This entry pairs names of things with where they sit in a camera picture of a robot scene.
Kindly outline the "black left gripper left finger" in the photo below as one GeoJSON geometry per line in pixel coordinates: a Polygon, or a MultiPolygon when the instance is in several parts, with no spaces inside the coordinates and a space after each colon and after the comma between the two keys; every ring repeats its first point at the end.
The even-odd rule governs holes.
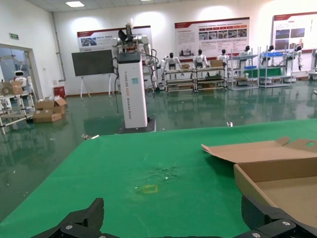
{"type": "Polygon", "coordinates": [[[35,238],[103,238],[104,200],[96,198],[86,209],[69,213],[58,225],[35,238]]]}

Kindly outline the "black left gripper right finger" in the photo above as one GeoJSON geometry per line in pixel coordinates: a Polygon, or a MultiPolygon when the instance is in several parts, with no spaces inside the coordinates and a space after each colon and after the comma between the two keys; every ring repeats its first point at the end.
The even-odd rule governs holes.
{"type": "Polygon", "coordinates": [[[262,205],[242,196],[241,214],[250,229],[239,238],[315,238],[317,229],[303,224],[280,208],[262,205]]]}

